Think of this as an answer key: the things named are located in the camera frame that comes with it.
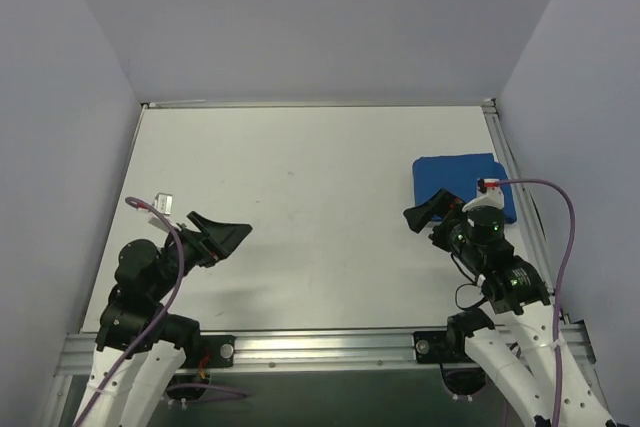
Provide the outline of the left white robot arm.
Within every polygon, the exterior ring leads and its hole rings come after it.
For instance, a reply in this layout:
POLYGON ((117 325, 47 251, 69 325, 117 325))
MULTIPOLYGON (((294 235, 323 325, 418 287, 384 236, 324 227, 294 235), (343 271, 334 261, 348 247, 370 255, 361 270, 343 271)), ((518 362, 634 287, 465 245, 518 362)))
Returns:
POLYGON ((187 218, 188 225, 160 219, 169 230, 161 246, 137 239, 121 249, 75 425, 145 426, 161 401, 187 408, 209 392, 218 401, 244 398, 212 385, 208 373, 232 366, 234 337, 208 338, 198 321, 169 308, 193 268, 227 259, 252 227, 196 212, 187 218))

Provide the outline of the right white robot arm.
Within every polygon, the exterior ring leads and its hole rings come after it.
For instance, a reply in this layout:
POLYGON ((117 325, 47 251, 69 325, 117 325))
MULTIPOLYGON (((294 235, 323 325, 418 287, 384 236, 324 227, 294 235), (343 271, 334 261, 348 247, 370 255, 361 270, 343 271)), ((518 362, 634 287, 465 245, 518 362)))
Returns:
POLYGON ((493 311, 473 307, 448 318, 450 356, 474 361, 525 426, 615 425, 560 332, 544 281, 506 238, 499 180, 481 181, 469 202, 441 189, 403 215, 415 233, 435 224, 433 246, 470 271, 493 311))

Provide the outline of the blue surgical cloth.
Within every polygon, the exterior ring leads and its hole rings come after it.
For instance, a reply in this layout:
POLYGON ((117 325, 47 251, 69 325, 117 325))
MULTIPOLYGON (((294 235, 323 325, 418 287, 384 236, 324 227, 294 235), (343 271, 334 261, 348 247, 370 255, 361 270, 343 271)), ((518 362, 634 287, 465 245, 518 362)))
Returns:
MULTIPOLYGON (((446 189, 463 200, 476 197, 476 184, 481 178, 506 180, 504 167, 491 153, 458 156, 421 157, 412 166, 415 206, 432 197, 439 189, 446 189)), ((505 205, 502 209, 506 224, 517 221, 513 194, 509 186, 501 187, 505 205)))

